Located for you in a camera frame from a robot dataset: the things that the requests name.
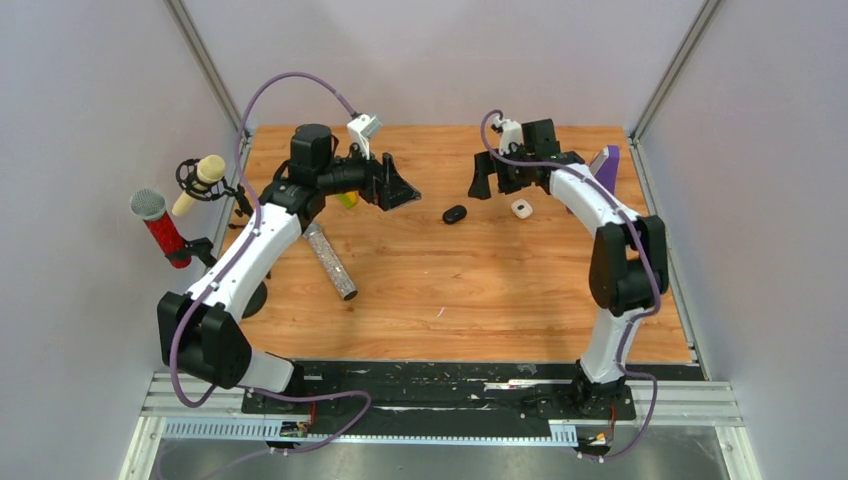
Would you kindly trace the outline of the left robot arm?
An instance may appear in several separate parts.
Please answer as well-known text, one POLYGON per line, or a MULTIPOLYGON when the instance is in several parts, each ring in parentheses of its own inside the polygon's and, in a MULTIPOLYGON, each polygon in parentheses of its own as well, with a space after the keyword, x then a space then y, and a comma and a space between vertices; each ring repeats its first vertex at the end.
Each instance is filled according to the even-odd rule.
POLYGON ((301 238, 326 205, 327 197, 355 192, 390 211, 420 199, 398 173, 391 154, 376 157, 371 137, 377 118, 362 114, 347 125, 347 156, 326 125, 296 128, 290 158, 259 197, 251 219, 227 251, 185 293, 166 293, 157 305, 164 363, 216 387, 268 391, 283 413, 298 411, 306 386, 295 379, 292 361, 250 345, 240 329, 249 301, 284 251, 301 238))

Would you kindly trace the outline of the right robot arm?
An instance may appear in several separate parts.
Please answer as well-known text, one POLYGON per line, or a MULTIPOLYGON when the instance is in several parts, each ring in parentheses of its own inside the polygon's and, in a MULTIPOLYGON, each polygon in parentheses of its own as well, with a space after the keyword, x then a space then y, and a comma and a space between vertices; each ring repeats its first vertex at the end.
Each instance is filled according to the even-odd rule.
POLYGON ((498 144, 483 143, 474 157, 471 198, 491 196, 495 176, 502 194, 538 186, 562 203, 593 239, 589 288, 597 310, 587 350, 579 359, 580 380, 571 403, 596 417, 611 403, 607 385, 627 374, 625 361, 643 318, 656 314, 669 286, 666 228, 656 215, 641 215, 617 199, 574 151, 562 150, 550 119, 520 123, 492 110, 480 134, 493 131, 498 144))

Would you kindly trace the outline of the white earbud charging case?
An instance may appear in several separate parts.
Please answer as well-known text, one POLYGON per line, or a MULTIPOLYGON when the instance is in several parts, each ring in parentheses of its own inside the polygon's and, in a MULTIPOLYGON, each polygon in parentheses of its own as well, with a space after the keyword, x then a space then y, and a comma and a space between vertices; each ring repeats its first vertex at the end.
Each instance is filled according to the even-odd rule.
POLYGON ((510 208, 513 215, 521 220, 529 218, 534 213, 532 205, 525 199, 515 200, 510 208))

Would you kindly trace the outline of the black earbud charging case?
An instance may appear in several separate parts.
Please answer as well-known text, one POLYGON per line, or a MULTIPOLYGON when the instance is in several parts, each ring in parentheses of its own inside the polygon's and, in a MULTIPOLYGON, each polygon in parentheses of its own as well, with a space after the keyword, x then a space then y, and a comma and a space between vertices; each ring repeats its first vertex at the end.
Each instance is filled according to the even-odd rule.
POLYGON ((442 214, 442 221, 447 225, 453 225, 465 219, 468 210, 463 205, 455 205, 446 209, 442 214))

